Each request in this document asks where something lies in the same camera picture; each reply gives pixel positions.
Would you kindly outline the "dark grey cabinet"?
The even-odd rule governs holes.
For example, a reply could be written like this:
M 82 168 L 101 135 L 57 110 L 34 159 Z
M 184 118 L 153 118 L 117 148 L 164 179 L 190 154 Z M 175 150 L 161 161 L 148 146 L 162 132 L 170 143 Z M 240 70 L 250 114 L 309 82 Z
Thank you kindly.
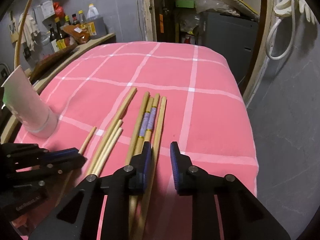
M 218 12 L 202 13 L 202 45 L 221 54 L 240 83 L 246 76 L 259 24 Z

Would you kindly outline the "hanging white towel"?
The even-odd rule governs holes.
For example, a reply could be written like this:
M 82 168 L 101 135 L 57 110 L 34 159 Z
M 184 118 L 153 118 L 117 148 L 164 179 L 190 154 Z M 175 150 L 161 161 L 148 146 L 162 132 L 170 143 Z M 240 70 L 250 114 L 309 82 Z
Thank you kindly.
M 35 45 L 35 37 L 39 35 L 40 30 L 35 19 L 30 15 L 27 14 L 25 18 L 25 23 L 23 27 L 23 33 L 21 38 L 21 44 L 26 44 L 29 50 L 34 51 Z

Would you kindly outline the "long plain chopstick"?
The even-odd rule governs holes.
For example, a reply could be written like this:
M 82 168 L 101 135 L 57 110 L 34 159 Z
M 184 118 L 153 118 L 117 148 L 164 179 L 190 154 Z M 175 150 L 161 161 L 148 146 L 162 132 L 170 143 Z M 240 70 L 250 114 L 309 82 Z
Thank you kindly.
M 140 127 L 141 127 L 141 124 L 142 124 L 142 120 L 143 120 L 143 116 L 144 116 L 144 113 L 145 113 L 145 109 L 146 109 L 146 106 L 147 106 L 147 103 L 148 103 L 148 100 L 149 100 L 149 96 L 150 96 L 149 92 L 145 92 L 144 93 L 144 96 L 143 96 L 143 99 L 142 99 L 142 103 L 140 105 L 140 109 L 139 109 L 138 116 L 137 116 L 137 119 L 136 119 L 136 123 L 135 123 L 134 129 L 133 129 L 133 133 L 132 133 L 132 136 L 131 136 L 129 149 L 127 151 L 127 155 L 126 155 L 126 159 L 125 159 L 125 165 L 129 165 L 130 160 L 131 160 L 131 158 L 133 156 L 133 153 L 134 153 L 134 150 L 135 150 L 135 146 L 136 146 L 136 142 L 137 142 L 138 135 L 139 135 L 139 130 L 140 130 Z

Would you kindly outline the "pale wooden chopstick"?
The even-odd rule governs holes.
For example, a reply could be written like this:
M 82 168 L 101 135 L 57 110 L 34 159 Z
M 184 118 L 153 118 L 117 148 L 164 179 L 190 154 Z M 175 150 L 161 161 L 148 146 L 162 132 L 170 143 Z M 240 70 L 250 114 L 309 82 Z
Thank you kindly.
M 113 135 L 110 139 L 110 142 L 108 142 L 106 144 L 106 146 L 103 149 L 103 152 L 101 153 L 98 162 L 95 166 L 95 168 L 93 169 L 93 174 L 95 174 L 97 177 L 100 177 L 104 166 L 108 160 L 109 155 L 111 154 L 116 142 L 118 141 L 121 133 L 123 131 L 122 127 L 119 127 L 115 132 L 113 132 Z
M 120 137 L 123 129 L 121 128 L 123 121 L 120 119 L 115 128 L 113 129 L 109 139 L 107 140 L 97 162 L 95 163 L 91 174 L 95 174 L 97 177 L 100 177 L 101 172 L 104 169 L 106 161 L 108 160 L 109 155 L 111 154 L 112 149 L 114 148 L 118 138 Z

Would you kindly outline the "short chopstick near left gripper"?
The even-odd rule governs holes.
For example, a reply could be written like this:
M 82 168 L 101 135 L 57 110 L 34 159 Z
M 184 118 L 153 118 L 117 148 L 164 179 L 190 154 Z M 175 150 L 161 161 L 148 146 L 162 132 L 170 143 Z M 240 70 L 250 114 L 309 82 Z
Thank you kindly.
M 91 129 L 88 136 L 86 137 L 86 139 L 84 140 L 84 142 L 82 143 L 82 145 L 80 147 L 79 154 L 81 154 L 81 155 L 84 154 L 84 152 L 85 152 L 90 140 L 92 139 L 93 135 L 95 134 L 96 130 L 97 130 L 97 127 L 95 127 L 95 126 Z M 69 172 L 69 174 L 67 175 L 67 177 L 64 181 L 64 184 L 62 186 L 61 192 L 60 192 L 60 194 L 57 198 L 57 201 L 55 203 L 55 206 L 58 206 L 58 204 L 61 202 L 61 199 L 63 198 L 63 196 L 65 194 L 66 187 L 68 186 L 72 175 L 73 175 L 73 171 Z

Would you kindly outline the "white rubber gloves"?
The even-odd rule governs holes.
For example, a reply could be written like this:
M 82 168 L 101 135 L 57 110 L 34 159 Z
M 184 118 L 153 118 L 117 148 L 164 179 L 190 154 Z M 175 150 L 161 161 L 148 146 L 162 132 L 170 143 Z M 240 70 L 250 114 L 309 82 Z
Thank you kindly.
M 277 17 L 290 17 L 292 16 L 292 3 L 293 0 L 281 0 L 274 7 L 274 13 Z M 313 25 L 316 24 L 316 16 L 308 6 L 305 0 L 294 0 L 294 9 L 298 8 L 301 14 L 305 15 L 306 20 Z

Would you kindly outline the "pink checked tablecloth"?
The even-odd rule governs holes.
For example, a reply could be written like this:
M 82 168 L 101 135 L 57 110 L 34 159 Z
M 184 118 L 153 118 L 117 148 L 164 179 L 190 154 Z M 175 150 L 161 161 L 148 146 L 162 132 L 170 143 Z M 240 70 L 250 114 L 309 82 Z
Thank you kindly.
M 41 93 L 60 119 L 55 133 L 40 139 L 22 128 L 16 141 L 52 151 L 79 148 L 96 127 L 85 152 L 91 159 L 133 87 L 137 92 L 123 118 L 123 132 L 102 174 L 124 166 L 143 95 L 166 97 L 144 239 L 191 238 L 191 198 L 178 196 L 174 188 L 173 141 L 194 165 L 216 176 L 231 173 L 256 193 L 259 168 L 246 107 L 226 59 L 206 47 L 160 42 L 97 46 L 59 72 Z

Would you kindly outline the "long wooden chopstick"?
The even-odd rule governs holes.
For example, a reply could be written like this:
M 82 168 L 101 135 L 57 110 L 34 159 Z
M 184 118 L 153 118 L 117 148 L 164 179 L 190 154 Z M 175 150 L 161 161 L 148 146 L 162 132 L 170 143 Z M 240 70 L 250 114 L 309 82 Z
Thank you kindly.
M 132 87 L 126 98 L 124 99 L 124 101 L 122 102 L 122 104 L 120 105 L 120 107 L 118 108 L 118 110 L 116 111 L 115 115 L 113 116 L 113 119 L 111 120 L 110 122 L 110 125 L 108 126 L 95 154 L 93 155 L 93 158 L 91 160 L 91 163 L 89 165 L 89 167 L 87 168 L 86 170 L 86 173 L 85 173 L 85 176 L 89 175 L 92 170 L 93 170 L 93 167 L 95 165 L 95 163 L 97 162 L 100 154 L 102 153 L 103 151 L 103 148 L 105 147 L 108 139 L 110 138 L 116 124 L 118 123 L 118 121 L 120 120 L 120 118 L 123 116 L 123 113 L 125 112 L 125 110 L 127 109 L 128 105 L 130 104 L 132 98 L 134 97 L 135 93 L 136 93 L 137 89 L 136 87 Z

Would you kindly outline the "dark soy sauce bottle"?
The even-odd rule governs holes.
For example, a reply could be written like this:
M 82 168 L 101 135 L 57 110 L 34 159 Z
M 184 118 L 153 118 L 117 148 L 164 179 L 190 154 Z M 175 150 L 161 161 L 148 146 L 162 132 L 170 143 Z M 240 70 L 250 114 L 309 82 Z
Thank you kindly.
M 55 24 L 56 24 L 56 31 L 57 31 L 57 45 L 60 50 L 66 48 L 64 36 L 61 33 L 61 24 L 60 24 L 60 19 L 58 17 L 55 18 Z

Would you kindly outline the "white plastic utensil holder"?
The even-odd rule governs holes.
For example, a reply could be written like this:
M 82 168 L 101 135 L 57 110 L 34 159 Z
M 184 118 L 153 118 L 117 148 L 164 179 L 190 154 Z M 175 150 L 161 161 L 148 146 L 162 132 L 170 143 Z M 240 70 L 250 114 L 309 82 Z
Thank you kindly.
M 44 103 L 21 66 L 4 81 L 3 103 L 25 129 L 38 138 L 50 137 L 57 127 L 57 115 Z

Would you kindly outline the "green box on shelf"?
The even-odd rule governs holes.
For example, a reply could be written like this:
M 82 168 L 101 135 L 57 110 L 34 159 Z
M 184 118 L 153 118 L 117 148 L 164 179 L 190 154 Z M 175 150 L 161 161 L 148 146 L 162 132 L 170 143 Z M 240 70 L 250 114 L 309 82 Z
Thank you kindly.
M 193 0 L 176 0 L 176 7 L 193 9 L 195 5 Z

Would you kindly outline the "clear oil jug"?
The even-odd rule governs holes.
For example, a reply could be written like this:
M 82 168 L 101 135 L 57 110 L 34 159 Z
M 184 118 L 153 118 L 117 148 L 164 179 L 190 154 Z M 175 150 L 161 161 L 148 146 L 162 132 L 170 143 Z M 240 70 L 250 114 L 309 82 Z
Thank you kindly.
M 103 17 L 93 3 L 88 6 L 87 26 L 91 39 L 98 39 L 107 34 Z

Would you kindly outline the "purple banded chopstick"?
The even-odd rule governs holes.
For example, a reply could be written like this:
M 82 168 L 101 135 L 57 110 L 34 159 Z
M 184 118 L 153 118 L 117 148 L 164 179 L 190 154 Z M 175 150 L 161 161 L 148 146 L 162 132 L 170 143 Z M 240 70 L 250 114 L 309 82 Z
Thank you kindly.
M 136 142 L 133 156 L 141 154 L 141 152 L 142 152 L 144 135 L 145 135 L 145 131 L 146 131 L 146 125 L 148 122 L 148 118 L 149 118 L 149 113 L 148 113 L 147 109 L 145 109 L 145 113 L 144 113 L 142 124 L 141 124 L 140 130 L 139 130 L 139 135 L 138 135 L 138 139 Z M 131 232 L 131 229 L 133 226 L 133 221 L 134 221 L 135 214 L 136 214 L 137 199 L 138 199 L 137 196 L 131 196 L 129 198 L 129 232 Z
M 149 118 L 148 118 L 148 122 L 146 125 L 144 141 L 151 141 L 155 117 L 157 114 L 157 107 L 158 107 L 158 103 L 159 103 L 159 98 L 160 98 L 159 93 L 156 93 L 154 97 L 149 98 L 148 105 L 146 108 L 149 113 Z

